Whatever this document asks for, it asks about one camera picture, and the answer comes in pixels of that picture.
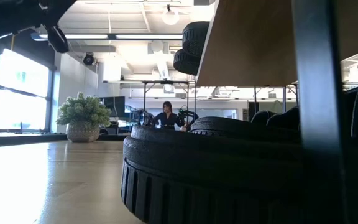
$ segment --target computer monitor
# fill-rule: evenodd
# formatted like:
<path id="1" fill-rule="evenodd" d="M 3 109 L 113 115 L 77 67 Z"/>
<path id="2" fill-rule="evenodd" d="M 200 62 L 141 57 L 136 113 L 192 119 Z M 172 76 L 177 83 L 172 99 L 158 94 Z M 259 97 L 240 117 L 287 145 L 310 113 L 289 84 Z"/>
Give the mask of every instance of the computer monitor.
<path id="1" fill-rule="evenodd" d="M 110 117 L 125 117 L 125 96 L 102 97 L 100 100 L 111 110 Z"/>

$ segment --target wooden shelf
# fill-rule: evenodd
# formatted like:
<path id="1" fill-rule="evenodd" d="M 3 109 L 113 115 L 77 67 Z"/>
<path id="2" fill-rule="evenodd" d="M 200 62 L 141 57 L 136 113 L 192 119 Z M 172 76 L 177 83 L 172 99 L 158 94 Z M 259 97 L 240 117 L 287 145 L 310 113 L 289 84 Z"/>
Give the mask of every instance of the wooden shelf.
<path id="1" fill-rule="evenodd" d="M 291 0 L 216 4 L 197 86 L 285 86 L 297 80 Z M 358 1 L 336 1 L 336 9 L 344 60 L 358 54 Z"/>

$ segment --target wooden table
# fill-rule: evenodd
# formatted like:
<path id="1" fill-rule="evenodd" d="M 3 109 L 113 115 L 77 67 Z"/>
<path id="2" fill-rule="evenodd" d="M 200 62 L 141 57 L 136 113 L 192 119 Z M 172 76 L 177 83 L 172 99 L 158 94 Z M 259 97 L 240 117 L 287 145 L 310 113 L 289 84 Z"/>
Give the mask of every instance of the wooden table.
<path id="1" fill-rule="evenodd" d="M 339 57 L 344 60 L 358 54 L 358 1 L 335 2 Z M 285 86 L 297 81 L 291 0 L 216 4 L 197 86 Z"/>
<path id="2" fill-rule="evenodd" d="M 121 202 L 122 141 L 0 147 L 0 223 L 142 223 Z"/>

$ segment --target woman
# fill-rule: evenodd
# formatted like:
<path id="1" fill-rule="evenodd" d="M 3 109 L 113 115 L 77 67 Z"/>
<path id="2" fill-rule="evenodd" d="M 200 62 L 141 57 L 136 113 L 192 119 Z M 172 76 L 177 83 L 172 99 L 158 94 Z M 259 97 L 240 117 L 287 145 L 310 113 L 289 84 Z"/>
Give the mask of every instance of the woman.
<path id="1" fill-rule="evenodd" d="M 172 113 L 172 104 L 169 101 L 164 102 L 162 105 L 162 113 L 154 118 L 154 123 L 157 124 L 158 120 L 161 120 L 161 128 L 175 130 L 175 123 L 182 127 L 182 124 L 178 120 L 178 116 Z"/>

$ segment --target potted plant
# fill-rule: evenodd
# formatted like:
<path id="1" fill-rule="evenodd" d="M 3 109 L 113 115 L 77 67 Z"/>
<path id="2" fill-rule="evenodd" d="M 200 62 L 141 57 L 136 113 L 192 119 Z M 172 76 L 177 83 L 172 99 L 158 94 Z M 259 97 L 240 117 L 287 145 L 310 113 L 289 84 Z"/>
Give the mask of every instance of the potted plant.
<path id="1" fill-rule="evenodd" d="M 68 97 L 59 107 L 62 112 L 58 125 L 67 125 L 67 138 L 71 142 L 93 142 L 99 138 L 99 126 L 110 125 L 111 111 L 100 103 L 98 97 L 79 93 L 77 98 Z"/>

